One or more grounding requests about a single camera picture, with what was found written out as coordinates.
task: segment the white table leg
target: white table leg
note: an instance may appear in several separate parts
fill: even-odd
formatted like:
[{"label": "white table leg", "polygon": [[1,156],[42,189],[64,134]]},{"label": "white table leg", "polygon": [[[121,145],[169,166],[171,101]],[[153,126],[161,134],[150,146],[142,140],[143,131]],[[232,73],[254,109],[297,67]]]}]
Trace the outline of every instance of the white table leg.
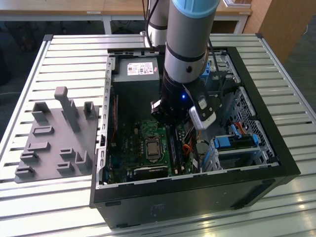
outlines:
[{"label": "white table leg", "polygon": [[245,28],[247,19],[248,19],[248,15],[242,15],[239,17],[239,20],[234,30],[234,34],[242,34],[243,29]]},{"label": "white table leg", "polygon": [[103,26],[104,26],[104,32],[106,35],[111,35],[111,16],[102,16]]}]

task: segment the open computer tower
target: open computer tower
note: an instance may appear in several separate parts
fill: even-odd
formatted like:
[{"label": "open computer tower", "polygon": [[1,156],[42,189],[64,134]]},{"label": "open computer tower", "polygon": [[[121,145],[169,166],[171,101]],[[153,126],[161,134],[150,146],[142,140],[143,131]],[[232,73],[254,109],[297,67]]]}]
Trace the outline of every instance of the open computer tower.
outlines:
[{"label": "open computer tower", "polygon": [[163,55],[109,50],[90,203],[110,228],[251,206],[300,174],[236,48],[215,54],[200,80],[216,96],[224,78],[224,100],[198,132],[151,117]]}]

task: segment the sticker label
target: sticker label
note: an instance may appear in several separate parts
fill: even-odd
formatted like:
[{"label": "sticker label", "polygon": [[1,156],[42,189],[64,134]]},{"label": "sticker label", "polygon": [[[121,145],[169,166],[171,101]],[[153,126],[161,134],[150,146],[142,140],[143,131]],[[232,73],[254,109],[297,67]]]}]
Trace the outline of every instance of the sticker label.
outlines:
[{"label": "sticker label", "polygon": [[198,168],[198,162],[197,162],[196,159],[193,159],[193,165],[194,165],[196,168]]},{"label": "sticker label", "polygon": [[87,14],[101,14],[100,11],[87,11]]},{"label": "sticker label", "polygon": [[149,75],[154,74],[153,63],[129,63],[127,65],[127,75],[137,76],[137,75]]}]

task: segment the aluminum slotted table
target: aluminum slotted table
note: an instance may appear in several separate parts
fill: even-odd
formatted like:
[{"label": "aluminum slotted table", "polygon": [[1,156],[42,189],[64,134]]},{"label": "aluminum slotted table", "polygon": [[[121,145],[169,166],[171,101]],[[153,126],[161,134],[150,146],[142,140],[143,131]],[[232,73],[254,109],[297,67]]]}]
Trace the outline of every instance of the aluminum slotted table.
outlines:
[{"label": "aluminum slotted table", "polygon": [[43,41],[0,144],[0,235],[308,236],[316,229],[316,115],[264,39],[212,35],[213,46],[237,47],[302,173],[250,208],[110,230],[89,208],[91,176],[24,184],[14,172],[30,132],[35,101],[50,108],[57,86],[80,106],[102,106],[107,49],[144,47],[138,35],[54,36]]}]

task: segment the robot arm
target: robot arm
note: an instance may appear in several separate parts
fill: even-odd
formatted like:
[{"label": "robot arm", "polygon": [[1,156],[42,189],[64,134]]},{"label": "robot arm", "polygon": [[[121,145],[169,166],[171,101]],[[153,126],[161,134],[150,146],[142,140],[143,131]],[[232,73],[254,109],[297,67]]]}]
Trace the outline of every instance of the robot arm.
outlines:
[{"label": "robot arm", "polygon": [[[161,99],[152,103],[152,115],[165,124],[175,124],[190,115],[198,130],[211,125],[219,107],[215,97],[208,96],[199,76],[208,59],[207,42],[212,28],[216,8],[220,0],[170,0],[168,18],[155,15],[165,14],[162,9],[168,0],[151,0],[150,9],[156,8],[150,18],[150,36],[154,46],[165,42],[165,62]],[[163,24],[167,33],[164,39]]]}]

